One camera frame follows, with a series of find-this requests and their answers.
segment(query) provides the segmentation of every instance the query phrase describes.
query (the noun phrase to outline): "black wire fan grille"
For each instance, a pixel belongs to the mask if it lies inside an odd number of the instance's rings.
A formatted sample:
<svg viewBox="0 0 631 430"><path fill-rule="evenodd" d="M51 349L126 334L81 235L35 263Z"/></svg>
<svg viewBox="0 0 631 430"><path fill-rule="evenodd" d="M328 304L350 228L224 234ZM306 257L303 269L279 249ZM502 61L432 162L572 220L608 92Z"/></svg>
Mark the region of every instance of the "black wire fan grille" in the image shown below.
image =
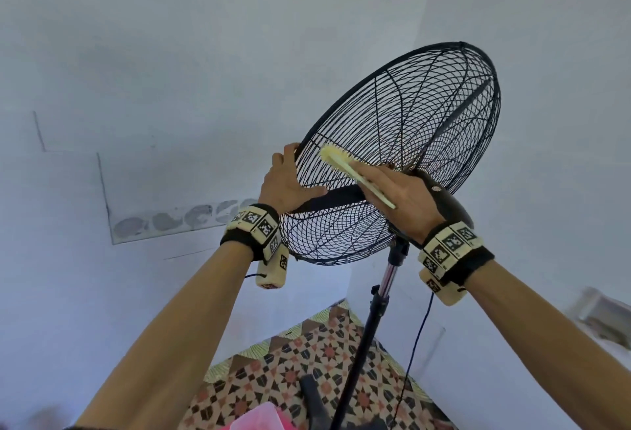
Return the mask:
<svg viewBox="0 0 631 430"><path fill-rule="evenodd" d="M417 49L356 84L320 118L296 151L298 181L329 194L354 184L320 160L320 147L333 143L370 164L421 168L453 193L484 154L499 112L497 75L484 52L462 42ZM386 219L365 200L286 215L281 232L294 256L320 265L357 261L390 242Z"/></svg>

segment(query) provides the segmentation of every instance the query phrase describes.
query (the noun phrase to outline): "black cable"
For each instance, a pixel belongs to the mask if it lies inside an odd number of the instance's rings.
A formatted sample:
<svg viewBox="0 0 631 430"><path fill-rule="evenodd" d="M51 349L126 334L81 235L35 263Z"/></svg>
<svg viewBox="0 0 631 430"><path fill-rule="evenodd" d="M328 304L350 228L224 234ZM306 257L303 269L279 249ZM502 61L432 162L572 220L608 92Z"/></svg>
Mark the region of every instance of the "black cable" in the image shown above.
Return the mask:
<svg viewBox="0 0 631 430"><path fill-rule="evenodd" d="M425 313L425 317L423 317L423 322L421 324L421 328L418 329L418 333L416 334L416 340L414 341L414 347L412 347L412 356L409 358L408 369L405 371L405 379L403 379L403 388L401 389L401 394L399 395L399 400L396 403L396 408L394 410L394 415L392 417L392 422L390 423L390 430L394 428L394 424L396 422L396 417L399 414L399 406L403 401L403 394L405 393L405 385L408 382L409 369L412 367L412 361L414 360L414 353L416 352L416 346L418 345L418 338L421 337L421 332L423 327L425 326L425 321L427 320L427 316L430 314L430 309L432 308L434 293L432 292L432 296L430 297L430 303L427 306L427 312Z"/></svg>

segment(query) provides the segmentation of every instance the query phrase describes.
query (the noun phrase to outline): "person's left hand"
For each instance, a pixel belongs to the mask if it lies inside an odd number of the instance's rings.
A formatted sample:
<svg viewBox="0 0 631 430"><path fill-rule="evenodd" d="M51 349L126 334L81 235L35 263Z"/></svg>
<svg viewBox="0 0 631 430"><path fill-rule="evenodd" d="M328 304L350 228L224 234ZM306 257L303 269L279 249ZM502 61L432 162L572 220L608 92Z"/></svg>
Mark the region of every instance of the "person's left hand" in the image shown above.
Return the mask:
<svg viewBox="0 0 631 430"><path fill-rule="evenodd" d="M288 144L283 154L277 152L272 155L272 167L261 186L259 203L272 206L280 215L327 193L324 186L302 187L298 183L294 157L297 147L298 143Z"/></svg>

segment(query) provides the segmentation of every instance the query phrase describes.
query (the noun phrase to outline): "tiled floor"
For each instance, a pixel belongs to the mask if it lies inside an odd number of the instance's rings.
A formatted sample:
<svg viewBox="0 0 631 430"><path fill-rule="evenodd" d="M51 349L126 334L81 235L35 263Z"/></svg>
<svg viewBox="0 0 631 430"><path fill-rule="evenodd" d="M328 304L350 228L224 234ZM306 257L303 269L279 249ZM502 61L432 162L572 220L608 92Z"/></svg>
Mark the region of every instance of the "tiled floor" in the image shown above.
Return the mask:
<svg viewBox="0 0 631 430"><path fill-rule="evenodd" d="M335 412L363 328L344 304L327 309L285 335L235 355L210 369L179 430L223 427L263 402L273 402L300 430L307 428L307 411L298 379L313 374L330 415ZM326 322L318 322L326 316ZM358 425L379 415L388 424L401 391L401 369L375 342L351 399L346 421ZM403 430L451 430L454 426L418 386L408 383L396 427Z"/></svg>

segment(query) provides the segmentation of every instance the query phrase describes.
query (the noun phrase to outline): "fan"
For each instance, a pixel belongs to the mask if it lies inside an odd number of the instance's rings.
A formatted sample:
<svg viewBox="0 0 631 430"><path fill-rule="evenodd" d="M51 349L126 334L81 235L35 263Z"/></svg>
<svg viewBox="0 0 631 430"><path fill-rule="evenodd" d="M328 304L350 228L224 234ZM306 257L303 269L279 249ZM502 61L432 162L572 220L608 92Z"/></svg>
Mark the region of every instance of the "fan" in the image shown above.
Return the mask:
<svg viewBox="0 0 631 430"><path fill-rule="evenodd" d="M409 239L365 200L353 179L321 161L320 148L337 145L357 160L389 165L422 178L429 189L448 191L433 194L438 210L473 226L452 194L484 154L499 112L500 88L488 56L468 43L438 43L408 52L356 84L324 113L296 150L299 183L326 186L329 192L281 218L290 253L314 264L338 265L390 245L386 273L373 288L370 315L333 420L315 379L300 379L310 430L341 427L396 270L409 249ZM377 418L365 426L386 425Z"/></svg>

